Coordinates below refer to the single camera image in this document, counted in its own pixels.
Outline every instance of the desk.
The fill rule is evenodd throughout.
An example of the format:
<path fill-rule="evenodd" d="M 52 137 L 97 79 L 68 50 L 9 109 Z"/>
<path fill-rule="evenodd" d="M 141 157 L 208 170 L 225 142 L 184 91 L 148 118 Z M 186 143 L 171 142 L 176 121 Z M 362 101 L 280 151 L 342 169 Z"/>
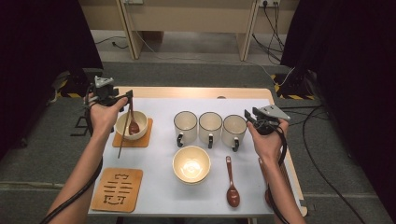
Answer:
<path fill-rule="evenodd" d="M 173 139 L 175 135 L 173 116 L 177 111 L 190 109 L 198 117 L 207 111 L 208 106 L 212 106 L 210 108 L 213 108 L 213 111 L 219 112 L 225 118 L 224 113 L 243 114 L 243 108 L 251 110 L 252 106 L 273 104 L 271 92 L 266 89 L 172 87 L 119 87 L 119 90 L 120 94 L 133 90 L 134 109 L 143 110 L 154 120 L 147 148 L 124 148 L 120 159 L 117 159 L 118 149 L 111 146 L 114 133 L 110 135 L 106 145 L 104 169 L 123 167 L 143 170 L 136 208 L 132 213 L 122 213 L 123 216 L 262 217 L 273 214 L 262 197 L 265 183 L 248 131 L 237 152 L 224 149 L 221 142 L 217 142 L 212 149 L 206 149 L 212 160 L 212 168 L 202 183 L 194 186 L 185 185 L 177 179 L 172 170 L 172 159 L 178 151 L 176 139 Z M 219 96 L 230 100 L 217 99 Z M 159 98 L 163 98 L 161 101 L 173 104 L 166 108 L 163 108 L 161 104 L 154 105 L 153 102 L 158 103 Z M 227 105 L 227 102 L 237 102 L 238 106 Z M 227 111 L 221 111 L 222 108 L 227 108 Z M 192 145 L 205 148 L 198 139 Z M 241 203 L 237 208 L 231 208 L 225 196 L 229 187 L 226 155 L 232 157 L 233 181 L 241 195 Z M 303 194 L 289 153 L 285 159 L 284 169 L 287 171 L 294 198 L 305 216 L 306 208 L 300 204 L 300 201 L 304 199 Z M 120 213 L 92 210 L 89 214 L 120 216 Z"/>
<path fill-rule="evenodd" d="M 144 0 L 126 5 L 117 0 L 133 59 L 143 46 L 139 31 L 179 31 L 236 34 L 241 61 L 247 57 L 257 0 Z"/>

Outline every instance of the white table surface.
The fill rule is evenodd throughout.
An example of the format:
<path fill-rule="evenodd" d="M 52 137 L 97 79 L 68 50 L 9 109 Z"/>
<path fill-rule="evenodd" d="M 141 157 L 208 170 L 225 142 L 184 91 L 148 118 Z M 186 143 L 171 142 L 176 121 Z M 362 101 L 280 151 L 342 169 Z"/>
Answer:
<path fill-rule="evenodd" d="M 273 214 L 263 194 L 266 183 L 258 164 L 251 135 L 247 130 L 240 148 L 233 152 L 221 140 L 208 149 L 199 137 L 190 144 L 208 153 L 211 169 L 206 179 L 197 185 L 186 185 L 174 174 L 172 161 L 179 150 L 176 142 L 174 116 L 190 110 L 197 118 L 207 111 L 217 112 L 226 118 L 237 114 L 244 117 L 244 110 L 269 105 L 266 99 L 175 99 L 134 98 L 134 110 L 143 111 L 153 119 L 148 147 L 125 147 L 118 159 L 119 148 L 113 147 L 115 133 L 107 141 L 103 170 L 107 167 L 143 170 L 143 178 L 132 213 L 89 211 L 90 215 L 143 216 L 143 217 L 262 217 Z M 226 192 L 230 185 L 225 158 L 231 156 L 233 182 L 239 191 L 241 202 L 232 208 L 227 203 Z"/>

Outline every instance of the coaster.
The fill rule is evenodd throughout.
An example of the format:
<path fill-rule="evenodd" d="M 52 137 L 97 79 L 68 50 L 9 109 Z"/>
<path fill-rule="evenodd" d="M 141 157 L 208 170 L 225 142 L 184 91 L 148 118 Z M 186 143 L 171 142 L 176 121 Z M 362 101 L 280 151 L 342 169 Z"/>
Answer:
<path fill-rule="evenodd" d="M 133 212 L 143 171 L 106 168 L 93 195 L 91 210 Z"/>
<path fill-rule="evenodd" d="M 151 135 L 152 122 L 153 122 L 152 119 L 148 119 L 148 130 L 146 131 L 145 135 L 143 135 L 143 137 L 137 140 L 124 139 L 122 143 L 122 147 L 147 147 L 149 145 L 149 137 Z M 113 147 L 120 147 L 121 139 L 122 139 L 122 135 L 116 132 L 113 140 Z"/>

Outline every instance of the cream bowl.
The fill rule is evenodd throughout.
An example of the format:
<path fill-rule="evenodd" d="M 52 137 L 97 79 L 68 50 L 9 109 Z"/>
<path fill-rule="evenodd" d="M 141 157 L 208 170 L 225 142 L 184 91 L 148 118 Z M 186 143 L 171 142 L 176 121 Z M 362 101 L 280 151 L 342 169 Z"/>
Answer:
<path fill-rule="evenodd" d="M 173 169 L 183 183 L 198 184 L 209 173 L 209 155 L 200 147 L 183 147 L 173 159 Z"/>
<path fill-rule="evenodd" d="M 139 125 L 140 132 L 129 134 L 129 131 L 128 131 L 129 124 L 131 123 L 131 119 L 132 119 L 130 112 L 124 113 L 117 119 L 116 132 L 119 133 L 120 135 L 123 134 L 124 127 L 125 127 L 125 120 L 126 120 L 127 116 L 128 116 L 128 123 L 126 124 L 124 138 L 128 139 L 128 140 L 137 140 L 137 139 L 143 137 L 143 135 L 145 135 L 145 133 L 148 130 L 149 120 L 148 120 L 148 117 L 141 111 L 134 111 L 134 120 L 136 121 L 137 125 Z"/>

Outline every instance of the black mug handle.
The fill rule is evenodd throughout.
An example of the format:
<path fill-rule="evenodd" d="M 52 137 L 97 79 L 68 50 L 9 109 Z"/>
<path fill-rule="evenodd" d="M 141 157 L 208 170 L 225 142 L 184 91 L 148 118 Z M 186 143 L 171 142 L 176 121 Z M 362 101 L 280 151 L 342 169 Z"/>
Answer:
<path fill-rule="evenodd" d="M 209 135 L 209 146 L 208 147 L 209 148 L 213 147 L 213 135 L 212 134 Z"/>
<path fill-rule="evenodd" d="M 183 144 L 181 143 L 181 138 L 183 138 L 183 133 L 180 133 L 180 134 L 177 136 L 177 146 L 178 146 L 178 147 L 183 147 Z"/>
<path fill-rule="evenodd" d="M 235 146 L 233 147 L 233 151 L 236 152 L 238 150 L 238 148 L 239 148 L 239 139 L 235 138 L 233 141 L 235 142 Z"/>

